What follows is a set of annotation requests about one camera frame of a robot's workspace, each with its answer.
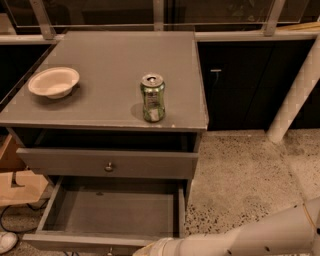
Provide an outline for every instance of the speckled floor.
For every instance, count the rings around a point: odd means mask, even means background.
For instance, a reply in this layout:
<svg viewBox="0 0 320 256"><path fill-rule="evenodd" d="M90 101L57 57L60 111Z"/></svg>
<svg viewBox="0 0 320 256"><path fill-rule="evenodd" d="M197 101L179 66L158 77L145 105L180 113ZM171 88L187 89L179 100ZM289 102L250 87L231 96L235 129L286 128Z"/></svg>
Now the speckled floor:
<svg viewBox="0 0 320 256"><path fill-rule="evenodd" d="M186 235L225 232L320 196L319 149L320 130L289 131L279 144L271 143L263 131L206 133L186 213ZM28 228L41 214L20 208L9 215L7 225ZM19 242L5 255L65 254L40 252Z"/></svg>

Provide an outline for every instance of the black cabinet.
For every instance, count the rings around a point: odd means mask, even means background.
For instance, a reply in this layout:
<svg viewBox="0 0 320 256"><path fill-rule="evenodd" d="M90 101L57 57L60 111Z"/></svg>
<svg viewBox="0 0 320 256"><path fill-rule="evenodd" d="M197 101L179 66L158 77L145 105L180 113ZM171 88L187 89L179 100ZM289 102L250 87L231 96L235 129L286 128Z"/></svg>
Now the black cabinet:
<svg viewBox="0 0 320 256"><path fill-rule="evenodd" d="M49 45L0 46L0 102L48 48ZM0 134L7 134L6 129L0 127Z"/></svg>
<svg viewBox="0 0 320 256"><path fill-rule="evenodd" d="M313 42L200 42L208 130L267 129Z"/></svg>
<svg viewBox="0 0 320 256"><path fill-rule="evenodd" d="M302 106L290 129L312 129L320 127L320 80Z"/></svg>

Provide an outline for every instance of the bowl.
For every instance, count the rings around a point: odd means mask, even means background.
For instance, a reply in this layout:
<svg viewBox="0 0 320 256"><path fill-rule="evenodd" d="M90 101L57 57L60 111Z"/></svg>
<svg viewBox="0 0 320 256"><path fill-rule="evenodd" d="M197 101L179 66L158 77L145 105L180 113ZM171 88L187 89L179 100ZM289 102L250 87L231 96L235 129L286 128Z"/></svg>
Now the bowl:
<svg viewBox="0 0 320 256"><path fill-rule="evenodd" d="M79 73L72 68L50 68L34 75L29 80L28 88L33 94L59 99L72 91L79 78Z"/></svg>

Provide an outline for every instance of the white robotic arm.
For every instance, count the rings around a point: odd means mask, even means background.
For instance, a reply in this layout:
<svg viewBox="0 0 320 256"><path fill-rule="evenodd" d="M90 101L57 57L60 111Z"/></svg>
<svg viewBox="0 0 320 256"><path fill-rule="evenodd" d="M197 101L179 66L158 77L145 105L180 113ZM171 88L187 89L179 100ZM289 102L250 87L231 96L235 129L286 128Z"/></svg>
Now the white robotic arm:
<svg viewBox="0 0 320 256"><path fill-rule="evenodd" d="M134 256L260 256L313 253L320 256L320 197L225 234L164 238Z"/></svg>

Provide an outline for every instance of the soda can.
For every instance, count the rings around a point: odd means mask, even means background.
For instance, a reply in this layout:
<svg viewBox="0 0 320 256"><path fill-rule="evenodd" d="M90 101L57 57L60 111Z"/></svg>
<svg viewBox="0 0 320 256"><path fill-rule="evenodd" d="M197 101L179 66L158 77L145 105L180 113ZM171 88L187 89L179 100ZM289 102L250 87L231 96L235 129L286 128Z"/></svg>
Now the soda can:
<svg viewBox="0 0 320 256"><path fill-rule="evenodd" d="M161 75L150 73L142 78L140 89L143 97L143 118L148 122L158 122L165 116L164 89Z"/></svg>

